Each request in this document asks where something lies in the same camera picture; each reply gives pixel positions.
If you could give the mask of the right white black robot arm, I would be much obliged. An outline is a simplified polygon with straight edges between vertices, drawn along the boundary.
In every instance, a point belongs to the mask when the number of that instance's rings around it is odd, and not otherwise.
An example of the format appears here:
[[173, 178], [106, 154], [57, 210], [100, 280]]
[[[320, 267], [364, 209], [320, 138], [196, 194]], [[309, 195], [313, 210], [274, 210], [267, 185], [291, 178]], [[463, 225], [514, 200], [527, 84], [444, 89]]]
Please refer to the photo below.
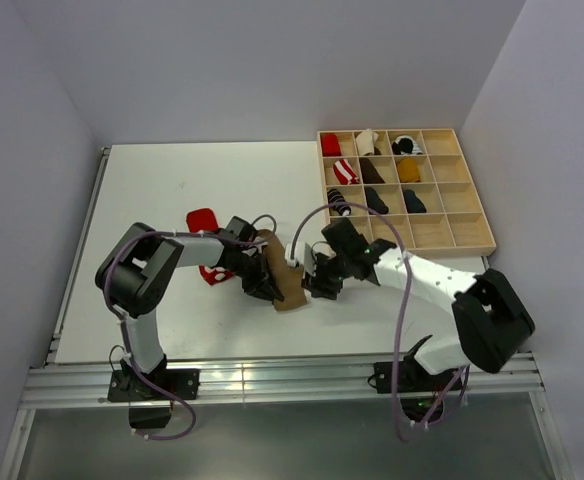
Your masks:
[[334, 300], [344, 280], [355, 278], [396, 288], [446, 312], [450, 326], [426, 334], [402, 362], [407, 383], [424, 390], [439, 374], [473, 365], [496, 374], [535, 332], [536, 325], [506, 276], [446, 267], [389, 240], [368, 242], [341, 218], [322, 230], [331, 255], [306, 243], [288, 245], [285, 257], [304, 271], [303, 287], [314, 298]]

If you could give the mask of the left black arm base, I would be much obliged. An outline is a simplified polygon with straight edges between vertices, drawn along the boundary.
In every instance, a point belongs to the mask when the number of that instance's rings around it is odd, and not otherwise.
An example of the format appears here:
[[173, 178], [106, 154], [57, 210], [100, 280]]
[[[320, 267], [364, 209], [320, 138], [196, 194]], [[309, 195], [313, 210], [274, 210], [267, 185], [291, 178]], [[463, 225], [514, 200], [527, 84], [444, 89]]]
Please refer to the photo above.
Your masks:
[[[198, 395], [200, 370], [193, 368], [169, 369], [163, 359], [158, 367], [143, 377], [162, 390], [183, 400], [195, 400]], [[132, 428], [149, 430], [151, 433], [165, 428], [172, 418], [176, 403], [165, 394], [143, 382], [125, 361], [113, 370], [107, 401], [129, 404], [128, 420]]]

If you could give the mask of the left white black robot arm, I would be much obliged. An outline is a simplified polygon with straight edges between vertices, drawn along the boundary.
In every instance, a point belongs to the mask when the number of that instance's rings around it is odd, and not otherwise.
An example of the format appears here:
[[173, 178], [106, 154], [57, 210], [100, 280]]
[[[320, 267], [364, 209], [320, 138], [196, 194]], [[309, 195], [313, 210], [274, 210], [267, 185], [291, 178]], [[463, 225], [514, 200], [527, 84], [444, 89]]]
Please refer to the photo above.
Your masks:
[[253, 222], [237, 216], [212, 231], [158, 231], [142, 222], [126, 231], [97, 270], [95, 284], [117, 319], [127, 363], [135, 370], [130, 385], [136, 393], [155, 399], [167, 386], [156, 309], [174, 272], [220, 267], [241, 279], [246, 295], [281, 301], [284, 295], [262, 252], [270, 239], [259, 237]]

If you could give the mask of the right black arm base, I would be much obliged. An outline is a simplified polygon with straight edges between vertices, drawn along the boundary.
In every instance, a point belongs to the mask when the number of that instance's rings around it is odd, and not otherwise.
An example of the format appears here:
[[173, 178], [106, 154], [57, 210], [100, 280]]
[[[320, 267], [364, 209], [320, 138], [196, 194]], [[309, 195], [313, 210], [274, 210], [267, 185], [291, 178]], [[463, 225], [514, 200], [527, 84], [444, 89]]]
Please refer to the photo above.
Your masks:
[[[368, 385], [378, 394], [391, 393], [391, 362], [376, 362], [373, 373], [367, 378]], [[430, 375], [412, 360], [399, 362], [397, 392], [403, 394], [424, 393], [421, 397], [401, 399], [405, 415], [412, 421], [420, 422], [446, 385], [452, 380], [454, 369], [437, 375]]]

